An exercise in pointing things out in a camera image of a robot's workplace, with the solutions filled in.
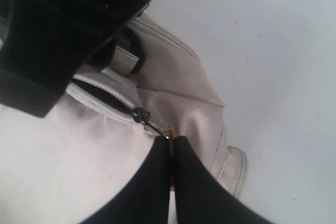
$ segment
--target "white bag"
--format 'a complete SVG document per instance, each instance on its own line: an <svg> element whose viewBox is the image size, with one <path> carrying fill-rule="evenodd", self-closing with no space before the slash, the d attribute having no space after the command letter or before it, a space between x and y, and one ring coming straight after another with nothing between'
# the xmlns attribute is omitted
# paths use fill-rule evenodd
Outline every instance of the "white bag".
<svg viewBox="0 0 336 224"><path fill-rule="evenodd" d="M210 173L238 197L247 158L226 144L224 104L197 55L145 15L130 27L146 54L138 74L130 80L104 69L75 79L151 112L158 129L172 126L187 136ZM44 119L0 105L0 223L83 221L132 178L156 135L74 83Z"/></svg>

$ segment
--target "white backdrop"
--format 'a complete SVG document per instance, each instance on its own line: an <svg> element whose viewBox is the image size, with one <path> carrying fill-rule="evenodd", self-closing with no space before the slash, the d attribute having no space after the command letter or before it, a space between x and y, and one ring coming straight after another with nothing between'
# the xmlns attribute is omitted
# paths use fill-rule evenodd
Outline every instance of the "white backdrop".
<svg viewBox="0 0 336 224"><path fill-rule="evenodd" d="M278 224L336 223L335 0L154 0L199 54L250 171L241 200Z"/></svg>

